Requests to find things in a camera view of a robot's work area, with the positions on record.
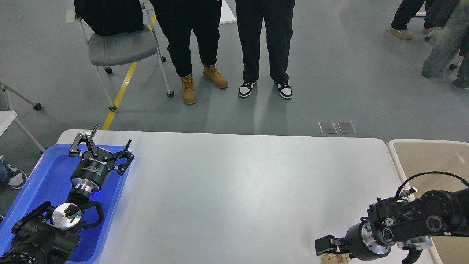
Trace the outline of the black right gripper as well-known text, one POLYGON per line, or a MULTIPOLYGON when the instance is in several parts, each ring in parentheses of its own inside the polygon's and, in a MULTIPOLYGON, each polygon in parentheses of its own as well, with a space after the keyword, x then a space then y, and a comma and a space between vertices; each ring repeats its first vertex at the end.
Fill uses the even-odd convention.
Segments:
POLYGON ((324 236, 315 239, 315 255, 352 254, 362 261, 372 261, 387 257, 391 247, 381 246, 373 237, 369 221, 355 224, 343 238, 324 236))

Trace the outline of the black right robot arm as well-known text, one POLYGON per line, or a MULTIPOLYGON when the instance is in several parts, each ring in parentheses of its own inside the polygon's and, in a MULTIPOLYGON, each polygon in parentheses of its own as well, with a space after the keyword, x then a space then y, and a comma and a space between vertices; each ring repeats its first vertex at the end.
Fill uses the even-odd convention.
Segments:
POLYGON ((372 261, 390 254, 393 245, 407 250, 402 263, 417 262, 422 251, 432 247, 431 236, 468 236, 469 190, 430 190, 408 201, 415 187, 401 184, 395 196, 377 198, 367 217, 348 229, 345 237, 327 235, 315 240, 315 253, 346 254, 350 259, 372 261))

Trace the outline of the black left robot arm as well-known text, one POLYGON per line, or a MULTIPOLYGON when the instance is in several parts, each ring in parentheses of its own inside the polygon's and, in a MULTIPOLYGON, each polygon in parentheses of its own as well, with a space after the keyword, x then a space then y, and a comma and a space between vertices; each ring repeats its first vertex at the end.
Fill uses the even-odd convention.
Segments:
POLYGON ((2 264, 89 264, 103 249, 135 155, 91 132, 48 149, 1 224, 2 264))

